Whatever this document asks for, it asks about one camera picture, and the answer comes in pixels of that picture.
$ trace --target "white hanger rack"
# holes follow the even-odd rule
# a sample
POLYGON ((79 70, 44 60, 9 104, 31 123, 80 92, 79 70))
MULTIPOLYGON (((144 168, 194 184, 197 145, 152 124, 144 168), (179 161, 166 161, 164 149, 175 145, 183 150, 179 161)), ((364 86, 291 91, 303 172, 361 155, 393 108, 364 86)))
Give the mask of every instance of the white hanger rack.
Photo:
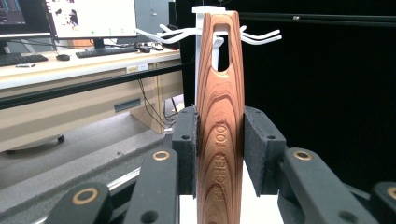
MULTIPOLYGON (((168 27, 161 24, 160 27, 161 29, 164 30, 164 33, 158 33, 156 35, 145 32, 137 28, 135 29, 139 34, 164 44, 173 44, 189 35, 196 36, 195 37, 195 102, 197 97, 201 35, 204 26, 204 15, 207 12, 222 12, 222 11, 225 11, 224 7, 212 7, 212 6, 193 7, 192 13, 196 14, 196 22, 195 22, 196 27, 194 28, 170 30, 168 27), (163 37, 169 35, 176 35, 176 36, 169 39, 163 39, 163 37)), ((282 38, 282 35, 278 35, 280 33, 279 30, 275 30, 265 35, 250 35, 244 32, 246 29, 247 29, 246 26, 242 26, 240 28, 241 40, 251 45, 263 45, 263 44, 271 43, 273 41, 277 41, 282 38)), ((222 35, 227 35, 227 32, 215 32, 215 34, 213 35, 214 37, 213 37, 212 65, 213 68, 216 70, 218 70, 218 65, 219 65, 219 48, 224 43, 224 38, 221 37, 222 35)))

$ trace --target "black cable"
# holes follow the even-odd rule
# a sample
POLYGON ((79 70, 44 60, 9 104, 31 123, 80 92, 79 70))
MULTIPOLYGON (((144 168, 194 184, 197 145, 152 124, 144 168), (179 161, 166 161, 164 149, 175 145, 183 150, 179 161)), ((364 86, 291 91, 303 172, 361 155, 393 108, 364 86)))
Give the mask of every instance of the black cable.
POLYGON ((194 4, 194 3, 191 3, 189 0, 185 0, 185 2, 187 2, 187 4, 189 4, 190 7, 195 6, 195 4, 194 4))
POLYGON ((173 123, 171 123, 171 124, 168 124, 168 123, 164 122, 164 121, 161 119, 161 116, 158 114, 157 110, 155 110, 154 106, 151 104, 151 102, 149 101, 149 99, 146 97, 145 88, 144 88, 144 86, 143 86, 142 79, 138 79, 138 83, 139 83, 139 86, 140 86, 140 90, 142 91, 143 98, 144 98, 144 100, 145 100, 145 108, 146 108, 146 111, 149 113, 149 115, 150 115, 150 116, 151 116, 162 128, 166 129, 166 128, 163 126, 163 124, 164 124, 164 125, 170 125, 170 126, 168 126, 167 128, 172 127, 175 123, 173 122, 173 123), (155 114, 157 115, 157 117, 158 117, 159 119, 154 118, 154 116, 149 112, 149 109, 148 109, 147 104, 149 104, 149 106, 152 108, 152 110, 155 112, 155 114))
POLYGON ((117 45, 117 42, 115 42, 113 39, 109 39, 111 42, 113 42, 115 45, 117 45))
POLYGON ((166 101, 163 101, 163 116, 165 117, 166 121, 169 121, 169 122, 175 121, 176 113, 175 114, 171 114, 171 115, 166 114, 166 106, 165 105, 166 105, 166 101))
MULTIPOLYGON (((70 46, 70 45, 56 45, 56 44, 43 43, 43 42, 29 40, 29 39, 25 39, 25 40, 27 40, 29 42, 33 42, 33 43, 29 43, 30 45, 38 45, 38 46, 62 47, 62 48, 69 48, 69 49, 91 47, 91 46, 78 46, 78 45, 72 45, 72 46, 70 46)), ((21 41, 15 41, 15 40, 8 40, 8 42, 18 43, 18 44, 26 44, 21 41)))
POLYGON ((225 2, 225 3, 220 2, 220 6, 224 6, 224 5, 226 5, 226 4, 229 4, 231 1, 233 1, 233 0, 229 0, 229 1, 225 2))
POLYGON ((51 39, 50 39, 50 42, 51 42, 52 45, 53 45, 53 46, 51 46, 51 47, 52 47, 52 50, 54 50, 55 53, 56 53, 57 55, 59 55, 58 48, 54 47, 54 46, 55 46, 55 40, 54 40, 53 38, 51 38, 51 39))
POLYGON ((176 114, 178 114, 177 108, 176 108, 176 104, 175 104, 175 100, 173 99, 173 97, 171 97, 172 100, 172 104, 174 105, 174 109, 176 111, 176 114))

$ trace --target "white desk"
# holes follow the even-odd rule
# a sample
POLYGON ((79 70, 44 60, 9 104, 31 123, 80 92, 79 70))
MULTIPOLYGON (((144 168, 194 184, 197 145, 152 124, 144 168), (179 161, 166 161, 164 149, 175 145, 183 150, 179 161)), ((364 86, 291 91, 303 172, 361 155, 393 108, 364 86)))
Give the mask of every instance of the white desk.
MULTIPOLYGON (((79 59, 76 51, 60 52, 72 55, 67 62, 57 61, 56 54, 48 52, 41 54, 49 60, 36 63, 33 68, 1 67, 0 98, 117 77, 125 75, 129 66, 146 64, 151 69, 179 63, 179 52, 169 49, 152 50, 150 54, 137 52, 86 59, 79 59)), ((144 78, 143 83, 148 100, 161 116, 163 100, 183 93, 181 72, 144 78)), ((161 125, 147 113, 137 81, 132 81, 0 110, 0 151, 46 139, 125 111, 130 111, 155 132, 163 132, 161 125), (115 111, 115 105, 136 99, 140 99, 140 105, 115 111)))

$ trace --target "monitor screen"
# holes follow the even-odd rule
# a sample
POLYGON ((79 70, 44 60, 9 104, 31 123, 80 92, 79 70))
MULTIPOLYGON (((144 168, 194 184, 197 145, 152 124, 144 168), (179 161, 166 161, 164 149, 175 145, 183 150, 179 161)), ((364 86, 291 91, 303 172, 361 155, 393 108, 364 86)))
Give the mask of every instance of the monitor screen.
POLYGON ((0 40, 50 36, 41 0, 0 0, 0 40))
POLYGON ((134 0, 45 0, 56 39, 136 36, 134 0))

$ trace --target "wood grain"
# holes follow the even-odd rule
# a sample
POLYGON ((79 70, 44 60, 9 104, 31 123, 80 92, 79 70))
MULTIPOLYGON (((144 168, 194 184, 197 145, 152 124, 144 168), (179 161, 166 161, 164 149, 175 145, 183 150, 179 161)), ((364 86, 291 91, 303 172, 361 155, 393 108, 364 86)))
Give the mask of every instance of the wood grain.
POLYGON ((239 16, 205 14, 198 76, 198 223, 238 224, 242 192, 245 107, 239 16), (212 67, 213 32, 228 32, 229 67, 212 67))

